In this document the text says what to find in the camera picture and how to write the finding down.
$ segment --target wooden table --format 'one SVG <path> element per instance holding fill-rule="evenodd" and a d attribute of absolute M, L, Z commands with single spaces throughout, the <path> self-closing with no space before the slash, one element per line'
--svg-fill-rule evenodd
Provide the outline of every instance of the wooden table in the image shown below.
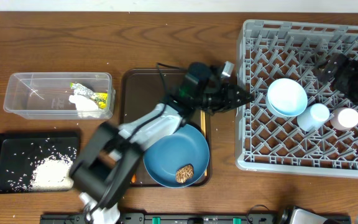
<path fill-rule="evenodd" d="M 358 25 L 358 14 L 0 12 L 0 133 L 81 129 L 84 146 L 102 121 L 26 120 L 4 112 L 9 76 L 15 72 L 109 72 L 117 90 L 129 69 L 156 62 L 234 62 L 236 39 L 247 19 Z M 245 213 L 256 204 L 288 204 L 318 213 L 358 214 L 358 180 L 246 172 L 234 165 L 234 112 L 212 117 L 212 179 L 204 187 L 130 189 L 121 210 L 149 213 Z M 72 190 L 0 195 L 0 223 L 38 223 L 43 213 L 78 212 Z"/>

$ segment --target white dish rack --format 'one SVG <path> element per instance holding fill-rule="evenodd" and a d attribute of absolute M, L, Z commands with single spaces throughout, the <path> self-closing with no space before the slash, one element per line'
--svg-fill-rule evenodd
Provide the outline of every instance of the white dish rack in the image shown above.
<path fill-rule="evenodd" d="M 277 78 L 296 80 L 308 104 L 358 111 L 342 93 L 318 83 L 312 68 L 333 53 L 358 60 L 358 26 L 255 21 L 243 24 L 237 40 L 236 75 L 255 101 L 237 109 L 236 165 L 242 170 L 358 178 L 358 125 L 349 131 L 329 122 L 302 131 L 296 118 L 278 118 L 265 104 Z"/>

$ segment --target yellow wrapper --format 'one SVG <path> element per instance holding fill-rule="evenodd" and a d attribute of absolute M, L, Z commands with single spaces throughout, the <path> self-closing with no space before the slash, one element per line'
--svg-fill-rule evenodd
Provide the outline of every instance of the yellow wrapper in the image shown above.
<path fill-rule="evenodd" d="M 91 100 L 95 101 L 100 109 L 105 109 L 107 97 L 107 93 L 93 93 L 93 95 L 91 96 Z"/>

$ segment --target blue bowl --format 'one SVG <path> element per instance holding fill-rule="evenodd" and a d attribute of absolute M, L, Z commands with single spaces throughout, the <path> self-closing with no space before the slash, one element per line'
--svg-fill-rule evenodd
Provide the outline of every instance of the blue bowl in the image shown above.
<path fill-rule="evenodd" d="M 187 187 L 204 175 L 209 162 L 209 147 L 204 136 L 187 124 L 153 144 L 143 161 L 149 175 L 162 186 Z M 175 180 L 176 173 L 188 164 L 194 167 L 194 176 L 180 184 Z"/>

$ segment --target plastic crate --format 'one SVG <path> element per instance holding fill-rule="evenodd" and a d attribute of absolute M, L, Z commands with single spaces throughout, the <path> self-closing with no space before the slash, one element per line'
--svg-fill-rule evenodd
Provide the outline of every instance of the plastic crate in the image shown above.
<path fill-rule="evenodd" d="M 333 53 L 358 60 L 358 26 L 281 21 L 245 21 L 237 41 L 239 85 L 255 101 L 237 109 L 236 165 L 242 170 L 358 178 L 358 125 L 337 131 L 329 122 L 302 131 L 296 118 L 278 118 L 265 104 L 268 86 L 291 78 L 303 86 L 308 104 L 329 110 L 350 107 L 342 93 L 318 83 L 312 68 Z"/>

